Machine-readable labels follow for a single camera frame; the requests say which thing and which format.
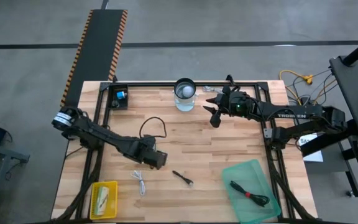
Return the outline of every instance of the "wooden table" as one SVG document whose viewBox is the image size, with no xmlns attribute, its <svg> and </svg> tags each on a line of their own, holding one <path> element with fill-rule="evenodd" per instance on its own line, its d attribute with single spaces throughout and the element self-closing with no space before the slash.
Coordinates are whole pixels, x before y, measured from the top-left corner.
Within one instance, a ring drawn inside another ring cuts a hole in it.
<svg viewBox="0 0 358 224">
<path fill-rule="evenodd" d="M 267 81 L 272 103 L 288 104 L 282 81 Z M 79 108 L 93 117 L 100 82 L 84 82 Z M 270 182 L 260 123 L 244 118 L 222 116 L 219 128 L 209 124 L 210 114 L 202 108 L 205 99 L 216 93 L 197 88 L 196 106 L 190 112 L 176 109 L 172 87 L 130 87 L 129 107 L 113 111 L 109 125 L 114 132 L 138 136 L 141 124 L 151 116 L 162 118 L 167 138 L 157 138 L 157 149 L 168 153 L 166 166 L 151 170 L 132 162 L 113 146 L 105 144 L 99 181 L 117 180 L 118 212 L 113 222 L 238 222 L 224 188 L 221 172 L 235 164 L 257 159 Z M 254 90 L 242 87 L 254 96 Z M 293 126 L 290 119 L 276 119 L 278 126 Z M 148 122 L 142 133 L 163 134 L 160 121 Z M 67 153 L 79 148 L 78 141 L 69 143 Z M 290 188 L 306 210 L 317 217 L 308 176 L 300 151 L 291 146 L 283 150 Z M 63 165 L 52 218 L 58 217 L 78 193 L 86 150 L 71 155 Z M 141 170 L 146 195 L 139 195 L 139 181 L 131 177 Z M 176 170 L 195 183 L 192 188 L 172 174 Z M 280 191 L 283 215 L 287 217 L 284 195 Z M 88 214 L 90 191 L 85 199 L 84 217 Z"/>
</svg>

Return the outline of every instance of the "translucent green container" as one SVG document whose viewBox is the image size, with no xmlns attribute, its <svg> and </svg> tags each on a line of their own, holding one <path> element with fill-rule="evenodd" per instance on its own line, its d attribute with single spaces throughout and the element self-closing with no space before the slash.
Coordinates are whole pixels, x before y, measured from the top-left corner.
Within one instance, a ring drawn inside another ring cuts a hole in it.
<svg viewBox="0 0 358 224">
<path fill-rule="evenodd" d="M 281 213 L 258 160 L 254 159 L 226 168 L 222 172 L 222 177 L 231 205 L 241 223 L 256 223 Z M 267 196 L 270 202 L 265 207 L 257 205 L 244 194 L 234 190 L 230 186 L 232 180 L 251 194 Z"/>
</svg>

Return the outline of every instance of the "yellow plastic box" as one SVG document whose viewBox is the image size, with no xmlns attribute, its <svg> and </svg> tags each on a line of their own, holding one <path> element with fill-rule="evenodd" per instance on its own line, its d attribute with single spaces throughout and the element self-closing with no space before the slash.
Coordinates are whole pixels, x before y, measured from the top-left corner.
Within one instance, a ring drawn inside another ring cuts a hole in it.
<svg viewBox="0 0 358 224">
<path fill-rule="evenodd" d="M 96 208 L 96 201 L 98 200 L 99 188 L 108 187 L 109 197 L 107 198 L 106 209 L 103 215 L 95 215 L 94 209 Z M 91 220 L 100 220 L 106 218 L 115 218 L 117 216 L 117 199 L 118 199 L 118 183 L 117 181 L 96 182 L 92 185 L 91 196 Z"/>
</svg>

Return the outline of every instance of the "gray floor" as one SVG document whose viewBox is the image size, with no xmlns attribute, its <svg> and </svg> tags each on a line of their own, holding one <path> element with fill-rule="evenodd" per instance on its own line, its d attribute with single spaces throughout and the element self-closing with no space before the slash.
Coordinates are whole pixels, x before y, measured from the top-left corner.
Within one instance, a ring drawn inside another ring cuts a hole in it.
<svg viewBox="0 0 358 224">
<path fill-rule="evenodd" d="M 78 42 L 88 11 L 100 5 L 101 0 L 0 0 L 0 44 Z M 109 8 L 129 10 L 125 42 L 358 40 L 358 0 L 122 0 Z M 220 80 L 227 74 L 271 80 L 282 69 L 318 73 L 331 57 L 354 48 L 122 49 L 117 75 L 120 80 Z M 67 144 L 50 122 L 74 54 L 75 49 L 0 50 L 0 127 L 10 130 L 16 150 L 31 155 L 0 194 L 0 223 L 50 216 Z M 300 94 L 312 92 L 325 77 L 316 77 L 312 86 L 299 84 Z M 286 83 L 292 79 L 285 76 Z M 340 89 L 329 93 L 326 104 L 350 118 Z M 320 218 L 358 223 L 358 198 L 344 196 L 349 190 L 344 174 L 310 174 L 309 180 Z"/>
</svg>

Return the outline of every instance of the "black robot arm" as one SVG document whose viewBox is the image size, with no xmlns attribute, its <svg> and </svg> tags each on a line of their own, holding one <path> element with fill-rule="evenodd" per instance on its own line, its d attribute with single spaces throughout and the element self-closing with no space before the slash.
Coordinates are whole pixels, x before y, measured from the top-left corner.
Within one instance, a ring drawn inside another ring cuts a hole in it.
<svg viewBox="0 0 358 224">
<path fill-rule="evenodd" d="M 78 136 L 82 146 L 97 149 L 103 142 L 111 144 L 126 158 L 160 169 L 165 165 L 167 154 L 155 149 L 155 137 L 142 138 L 120 136 L 94 122 L 78 108 L 62 107 L 53 119 L 53 127 L 59 129 L 65 138 Z"/>
<path fill-rule="evenodd" d="M 218 109 L 204 106 L 211 114 L 211 125 L 218 128 L 221 115 L 239 116 L 256 121 L 270 121 L 274 118 L 310 119 L 311 121 L 298 124 L 290 128 L 277 127 L 264 129 L 267 144 L 273 149 L 284 149 L 286 143 L 292 138 L 299 138 L 305 134 L 324 132 L 336 134 L 347 128 L 343 111 L 332 106 L 304 105 L 304 106 L 278 106 L 262 102 L 250 97 L 246 92 L 232 91 L 228 85 L 223 87 L 222 93 L 215 98 L 208 99 Z"/>
</svg>

